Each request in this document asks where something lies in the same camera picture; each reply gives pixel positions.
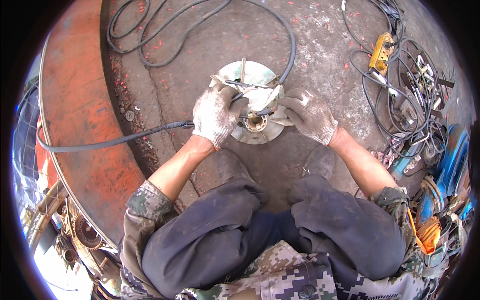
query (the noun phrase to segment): camouflage sleeve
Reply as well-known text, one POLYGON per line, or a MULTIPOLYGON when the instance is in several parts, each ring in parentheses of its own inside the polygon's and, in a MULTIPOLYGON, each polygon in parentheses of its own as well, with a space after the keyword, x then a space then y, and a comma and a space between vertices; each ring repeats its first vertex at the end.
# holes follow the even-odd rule
POLYGON ((144 248, 156 225, 170 211, 170 200, 151 182, 145 182, 127 201, 123 218, 123 238, 120 259, 121 298, 125 300, 164 299, 142 270, 144 248))
POLYGON ((416 252, 416 238, 407 215, 407 209, 410 205, 407 189, 399 186, 394 188, 385 187, 380 192, 372 195, 369 200, 388 212, 402 228, 406 246, 403 259, 403 263, 405 263, 416 252))

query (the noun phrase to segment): blue machine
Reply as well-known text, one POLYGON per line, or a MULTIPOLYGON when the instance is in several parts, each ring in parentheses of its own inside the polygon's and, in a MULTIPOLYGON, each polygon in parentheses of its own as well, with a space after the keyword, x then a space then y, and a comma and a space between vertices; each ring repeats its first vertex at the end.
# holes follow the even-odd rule
POLYGON ((462 125, 449 126, 448 144, 433 175, 434 180, 425 177, 421 183, 424 193, 417 208, 417 228, 444 209, 446 197, 457 195, 461 174, 467 167, 469 139, 462 125))

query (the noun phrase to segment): rusty gear wheel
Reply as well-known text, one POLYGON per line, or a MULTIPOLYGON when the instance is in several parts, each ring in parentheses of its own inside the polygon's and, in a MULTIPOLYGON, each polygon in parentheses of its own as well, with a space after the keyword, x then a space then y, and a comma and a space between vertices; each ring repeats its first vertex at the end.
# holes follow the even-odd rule
POLYGON ((73 231, 80 243, 90 250, 98 250, 102 246, 102 238, 87 222, 83 215, 78 215, 73 225, 73 231))

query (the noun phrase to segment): person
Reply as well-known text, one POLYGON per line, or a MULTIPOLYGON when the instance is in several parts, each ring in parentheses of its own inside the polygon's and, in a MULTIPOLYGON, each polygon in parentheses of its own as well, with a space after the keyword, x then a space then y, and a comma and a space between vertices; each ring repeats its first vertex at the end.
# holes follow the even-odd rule
POLYGON ((288 195, 291 209, 260 210, 264 189, 220 149, 248 100, 207 88, 188 142, 127 201, 121 297, 136 299, 419 299, 421 260, 406 189, 338 126, 326 102, 294 89, 278 100, 298 131, 320 143, 288 195), (222 185, 163 223, 172 201, 209 155, 222 185), (328 182, 340 156, 368 200, 328 182))

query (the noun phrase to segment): orange rust-colored metal plate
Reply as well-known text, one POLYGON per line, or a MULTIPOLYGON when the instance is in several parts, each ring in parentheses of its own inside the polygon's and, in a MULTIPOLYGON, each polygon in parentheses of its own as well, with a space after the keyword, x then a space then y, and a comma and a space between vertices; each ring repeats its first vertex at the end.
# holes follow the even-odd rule
MULTIPOLYGON (((100 54, 101 0, 74 2, 52 29, 42 72, 46 131, 53 146, 122 137, 100 54)), ((55 154, 60 173, 93 226, 117 245, 125 203, 144 181, 127 144, 55 154)))

